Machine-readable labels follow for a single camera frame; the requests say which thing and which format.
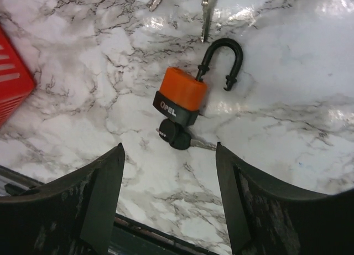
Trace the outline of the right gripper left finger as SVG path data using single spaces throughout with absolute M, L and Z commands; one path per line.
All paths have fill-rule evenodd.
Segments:
M 124 162 L 119 144 L 50 183 L 1 197 L 1 254 L 107 254 Z

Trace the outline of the orange padlock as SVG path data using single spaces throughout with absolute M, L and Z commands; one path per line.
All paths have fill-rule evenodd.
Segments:
M 243 50 L 238 42 L 230 38 L 214 41 L 207 49 L 196 77 L 177 68 L 167 68 L 160 89 L 156 92 L 153 106 L 165 117 L 181 125 L 192 126 L 198 115 L 207 92 L 207 84 L 203 76 L 210 70 L 214 52 L 221 48 L 230 48 L 235 55 L 235 61 L 230 74 L 226 76 L 225 91 L 231 91 L 237 82 L 237 75 L 243 63 Z

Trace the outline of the black key bunch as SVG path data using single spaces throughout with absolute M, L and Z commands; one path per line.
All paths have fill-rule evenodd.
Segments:
M 164 119 L 157 132 L 162 140 L 167 142 L 172 148 L 177 150 L 187 150 L 190 147 L 198 147 L 207 150 L 216 150 L 216 145 L 194 137 L 181 125 Z

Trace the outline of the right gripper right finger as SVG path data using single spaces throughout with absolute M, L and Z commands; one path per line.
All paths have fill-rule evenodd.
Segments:
M 297 187 L 222 144 L 216 169 L 233 254 L 353 253 L 353 190 L 326 195 Z

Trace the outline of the black head key pair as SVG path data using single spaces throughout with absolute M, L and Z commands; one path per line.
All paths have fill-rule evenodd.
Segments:
M 151 2 L 148 5 L 149 10 L 151 12 L 154 11 L 161 1 L 162 0 L 151 0 Z M 208 40 L 210 24 L 212 21 L 212 15 L 214 12 L 214 7 L 216 2 L 217 0 L 201 0 L 203 24 L 202 24 L 200 40 L 202 43 L 205 43 Z

